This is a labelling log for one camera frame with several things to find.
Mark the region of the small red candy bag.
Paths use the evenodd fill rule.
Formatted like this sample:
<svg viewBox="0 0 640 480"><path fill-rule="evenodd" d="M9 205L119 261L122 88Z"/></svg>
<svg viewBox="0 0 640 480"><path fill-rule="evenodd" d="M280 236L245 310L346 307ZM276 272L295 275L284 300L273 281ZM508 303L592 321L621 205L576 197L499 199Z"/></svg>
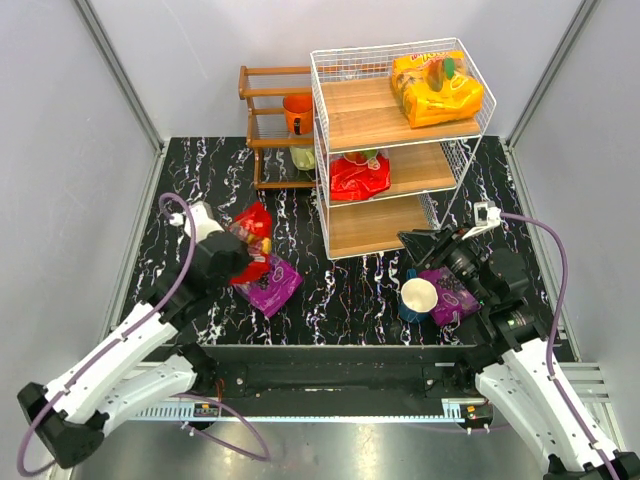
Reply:
<svg viewBox="0 0 640 480"><path fill-rule="evenodd" d="M272 217L260 201L237 215L229 230L247 244L251 262L231 279L233 285L258 281L269 271L272 251Z"/></svg>

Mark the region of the large red candy bag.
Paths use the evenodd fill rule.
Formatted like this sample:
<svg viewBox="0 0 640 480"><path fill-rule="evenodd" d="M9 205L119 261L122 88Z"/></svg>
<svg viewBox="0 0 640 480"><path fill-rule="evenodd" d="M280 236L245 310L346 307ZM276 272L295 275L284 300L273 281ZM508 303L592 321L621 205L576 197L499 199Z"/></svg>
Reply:
<svg viewBox="0 0 640 480"><path fill-rule="evenodd" d="M330 161L330 199L364 201L391 187L390 159L386 149L335 155Z"/></svg>

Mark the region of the yellow mango candy bag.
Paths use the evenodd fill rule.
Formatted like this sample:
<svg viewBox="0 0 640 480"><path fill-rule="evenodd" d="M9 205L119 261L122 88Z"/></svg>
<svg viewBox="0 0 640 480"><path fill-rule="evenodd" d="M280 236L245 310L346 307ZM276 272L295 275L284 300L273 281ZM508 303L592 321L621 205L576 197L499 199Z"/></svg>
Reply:
<svg viewBox="0 0 640 480"><path fill-rule="evenodd" d="M394 59L391 86L411 128L469 119L484 97L484 86L469 73L461 50Z"/></svg>

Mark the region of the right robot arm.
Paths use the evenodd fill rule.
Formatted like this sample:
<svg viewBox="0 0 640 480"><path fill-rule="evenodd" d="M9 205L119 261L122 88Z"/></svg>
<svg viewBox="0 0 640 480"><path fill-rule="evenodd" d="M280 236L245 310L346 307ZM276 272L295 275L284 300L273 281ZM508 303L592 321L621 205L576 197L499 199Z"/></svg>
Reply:
<svg viewBox="0 0 640 480"><path fill-rule="evenodd" d="M444 267L479 302L472 315L482 343L454 367L454 378L497 407L547 479L636 479L639 458L599 427L562 372L553 335L524 299L526 263L508 248L481 250L468 229L401 231L415 267Z"/></svg>

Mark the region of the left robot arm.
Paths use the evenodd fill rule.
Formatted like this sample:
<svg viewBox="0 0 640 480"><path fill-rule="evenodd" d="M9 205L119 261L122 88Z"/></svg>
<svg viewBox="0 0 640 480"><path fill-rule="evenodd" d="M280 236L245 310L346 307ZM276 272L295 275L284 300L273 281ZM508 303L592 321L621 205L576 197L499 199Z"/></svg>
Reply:
<svg viewBox="0 0 640 480"><path fill-rule="evenodd" d="M21 440L17 470L39 438L55 464L74 467L91 456L124 421L148 406L181 394L215 390L216 361L195 343L182 345L158 367L126 377L148 354L175 337L251 262L247 245L224 230L194 237L180 267L166 269L125 320L78 364L46 385L30 382L17 395L29 427Z"/></svg>

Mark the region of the right purple candy bag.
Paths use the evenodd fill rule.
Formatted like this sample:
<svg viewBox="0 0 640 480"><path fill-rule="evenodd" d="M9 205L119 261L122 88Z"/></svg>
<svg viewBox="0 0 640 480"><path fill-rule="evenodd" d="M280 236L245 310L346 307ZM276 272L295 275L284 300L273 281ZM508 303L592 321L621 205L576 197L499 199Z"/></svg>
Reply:
<svg viewBox="0 0 640 480"><path fill-rule="evenodd" d="M480 310L480 303L445 266L418 274L436 289L438 301L431 311L434 323L443 327L458 323Z"/></svg>

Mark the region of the purple candy bag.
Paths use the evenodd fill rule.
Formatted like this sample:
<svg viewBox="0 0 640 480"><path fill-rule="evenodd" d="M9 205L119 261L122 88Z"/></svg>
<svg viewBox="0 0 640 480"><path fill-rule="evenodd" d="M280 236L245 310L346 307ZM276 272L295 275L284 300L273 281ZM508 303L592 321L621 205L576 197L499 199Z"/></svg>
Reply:
<svg viewBox="0 0 640 480"><path fill-rule="evenodd" d="M234 289L266 318L271 318L284 307L301 283L302 276L287 261L272 255L267 273L257 281L237 284Z"/></svg>
<svg viewBox="0 0 640 480"><path fill-rule="evenodd" d="M436 289L438 301L431 311L434 323L443 327L458 323L480 310L480 303L445 266L418 274Z"/></svg>

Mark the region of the left purple candy bag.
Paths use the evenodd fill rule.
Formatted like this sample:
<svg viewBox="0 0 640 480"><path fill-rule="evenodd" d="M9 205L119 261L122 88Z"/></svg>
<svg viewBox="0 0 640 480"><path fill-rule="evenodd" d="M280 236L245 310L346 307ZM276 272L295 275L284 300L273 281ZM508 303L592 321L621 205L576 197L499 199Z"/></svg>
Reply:
<svg viewBox="0 0 640 480"><path fill-rule="evenodd" d="M287 261L272 255L267 273L257 281L237 284L234 289L266 318L271 318L284 307L301 283L302 276Z"/></svg>

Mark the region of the blue white cup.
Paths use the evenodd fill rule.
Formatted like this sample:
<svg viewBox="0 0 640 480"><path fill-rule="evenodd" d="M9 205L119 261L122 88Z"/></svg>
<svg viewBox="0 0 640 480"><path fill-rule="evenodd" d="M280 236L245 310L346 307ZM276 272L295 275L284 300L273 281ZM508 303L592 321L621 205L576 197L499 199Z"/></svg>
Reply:
<svg viewBox="0 0 640 480"><path fill-rule="evenodd" d="M407 323L426 321L438 303L435 286L418 276L415 269L407 271L407 278L400 289L398 314Z"/></svg>

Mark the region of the light green mug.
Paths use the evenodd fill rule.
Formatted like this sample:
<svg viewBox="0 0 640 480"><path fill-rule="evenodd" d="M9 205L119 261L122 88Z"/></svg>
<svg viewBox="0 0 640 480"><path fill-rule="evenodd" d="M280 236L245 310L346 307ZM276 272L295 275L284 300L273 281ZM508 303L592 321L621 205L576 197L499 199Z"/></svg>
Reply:
<svg viewBox="0 0 640 480"><path fill-rule="evenodd" d="M291 146L290 155L294 166L300 171L311 171L315 169L315 149L309 146Z"/></svg>

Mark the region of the orange mug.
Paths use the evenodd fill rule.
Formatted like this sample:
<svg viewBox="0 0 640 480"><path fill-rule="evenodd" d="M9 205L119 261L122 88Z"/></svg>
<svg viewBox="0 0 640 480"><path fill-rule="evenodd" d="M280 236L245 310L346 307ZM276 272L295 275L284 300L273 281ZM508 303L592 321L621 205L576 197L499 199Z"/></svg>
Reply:
<svg viewBox="0 0 640 480"><path fill-rule="evenodd" d="M288 95L283 99L287 129L294 135L307 135L313 130L313 97L311 94Z"/></svg>

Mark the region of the brown wooden rack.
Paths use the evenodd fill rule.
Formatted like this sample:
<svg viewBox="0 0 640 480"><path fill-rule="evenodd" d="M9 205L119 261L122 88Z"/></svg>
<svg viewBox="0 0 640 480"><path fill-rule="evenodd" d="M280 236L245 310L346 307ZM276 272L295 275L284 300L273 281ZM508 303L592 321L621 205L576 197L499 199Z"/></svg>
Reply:
<svg viewBox="0 0 640 480"><path fill-rule="evenodd" d="M247 104L247 146L254 151L254 185L258 190L302 189L327 186L327 159L316 136L295 138L287 129L282 100L288 95L311 92L308 66L240 68L239 97ZM279 173L268 154L291 146L315 149L315 169L300 171L282 167ZM433 189L439 179L450 177L439 145L426 144L394 148L390 152L391 189L386 193L409 193Z"/></svg>

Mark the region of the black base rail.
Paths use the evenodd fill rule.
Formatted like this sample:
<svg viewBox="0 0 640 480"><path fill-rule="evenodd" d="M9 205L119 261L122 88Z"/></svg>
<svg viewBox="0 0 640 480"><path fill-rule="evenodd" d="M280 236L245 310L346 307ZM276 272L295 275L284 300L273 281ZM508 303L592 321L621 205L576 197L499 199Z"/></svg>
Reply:
<svg viewBox="0 0 640 480"><path fill-rule="evenodd" d="M489 401L460 386L465 346L257 346L205 348L223 401L246 417L357 419L465 417Z"/></svg>

